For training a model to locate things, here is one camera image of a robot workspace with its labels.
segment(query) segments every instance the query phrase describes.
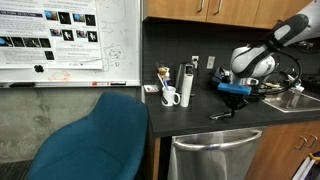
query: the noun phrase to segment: whiteboard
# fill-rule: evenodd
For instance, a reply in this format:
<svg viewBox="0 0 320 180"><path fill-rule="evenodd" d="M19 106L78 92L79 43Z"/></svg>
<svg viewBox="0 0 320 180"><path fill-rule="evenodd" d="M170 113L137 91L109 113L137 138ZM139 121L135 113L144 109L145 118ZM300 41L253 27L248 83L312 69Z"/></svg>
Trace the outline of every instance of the whiteboard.
<svg viewBox="0 0 320 180"><path fill-rule="evenodd" d="M0 69L0 85L34 82L36 87L141 85L140 0L96 0L102 69Z"/></svg>

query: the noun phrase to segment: concrete wall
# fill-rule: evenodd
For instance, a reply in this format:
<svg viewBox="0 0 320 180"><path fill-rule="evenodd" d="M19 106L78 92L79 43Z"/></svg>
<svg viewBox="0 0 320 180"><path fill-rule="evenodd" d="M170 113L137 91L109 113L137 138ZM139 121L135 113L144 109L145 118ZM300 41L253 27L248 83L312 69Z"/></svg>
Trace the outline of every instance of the concrete wall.
<svg viewBox="0 0 320 180"><path fill-rule="evenodd" d="M101 93L140 98L140 88L0 89L0 163L33 159L58 128L91 112Z"/></svg>

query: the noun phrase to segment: faucet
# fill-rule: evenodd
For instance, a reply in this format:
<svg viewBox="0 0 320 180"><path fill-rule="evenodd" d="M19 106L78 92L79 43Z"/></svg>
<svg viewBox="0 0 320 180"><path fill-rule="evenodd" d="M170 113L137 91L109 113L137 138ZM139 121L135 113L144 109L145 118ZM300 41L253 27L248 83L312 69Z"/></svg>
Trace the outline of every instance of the faucet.
<svg viewBox="0 0 320 180"><path fill-rule="evenodd" d="M289 70L291 70L292 72L294 72L294 67L288 67L284 72L288 72Z"/></svg>
<svg viewBox="0 0 320 180"><path fill-rule="evenodd" d="M288 79L289 79L289 82L293 82L295 78L293 78L291 75L288 74ZM292 92L292 95L286 105L286 108L295 109L297 107L297 103L302 94L302 91L304 90L304 87L301 86L301 80L299 79L298 82L296 82L293 85L293 87L290 88L290 90Z"/></svg>

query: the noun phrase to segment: marker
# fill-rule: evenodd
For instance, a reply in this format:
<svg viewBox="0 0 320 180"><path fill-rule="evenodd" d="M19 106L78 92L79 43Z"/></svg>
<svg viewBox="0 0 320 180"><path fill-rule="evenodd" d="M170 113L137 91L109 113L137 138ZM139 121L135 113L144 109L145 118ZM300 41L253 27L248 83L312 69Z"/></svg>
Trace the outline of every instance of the marker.
<svg viewBox="0 0 320 180"><path fill-rule="evenodd" d="M5 88L24 88L24 87L35 87L36 83L34 82L21 82L21 83L8 83L8 84L4 84L2 85L2 87Z"/></svg>
<svg viewBox="0 0 320 180"><path fill-rule="evenodd" d="M167 80L164 80L164 86L166 87L166 90L169 91Z"/></svg>
<svg viewBox="0 0 320 180"><path fill-rule="evenodd" d="M92 86L125 86L125 81L114 82L92 82Z"/></svg>
<svg viewBox="0 0 320 180"><path fill-rule="evenodd" d="M121 81L121 82L111 82L111 86L125 86L126 82Z"/></svg>

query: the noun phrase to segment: dishwasher handle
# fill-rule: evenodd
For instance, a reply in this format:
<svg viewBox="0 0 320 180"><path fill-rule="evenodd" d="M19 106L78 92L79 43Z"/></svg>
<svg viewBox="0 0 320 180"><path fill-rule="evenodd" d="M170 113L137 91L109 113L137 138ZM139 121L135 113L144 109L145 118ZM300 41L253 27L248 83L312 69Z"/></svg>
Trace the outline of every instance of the dishwasher handle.
<svg viewBox="0 0 320 180"><path fill-rule="evenodd" d="M179 140L173 143L174 147L184 150L184 151L210 151L210 150L225 150L231 149L240 145L243 145L247 142L256 140L261 137L262 131L259 130L252 130L253 133L256 133L254 136L241 139L233 142L227 143L219 143L219 144L210 144L210 145L198 145L198 144L186 144L183 142L179 142Z"/></svg>

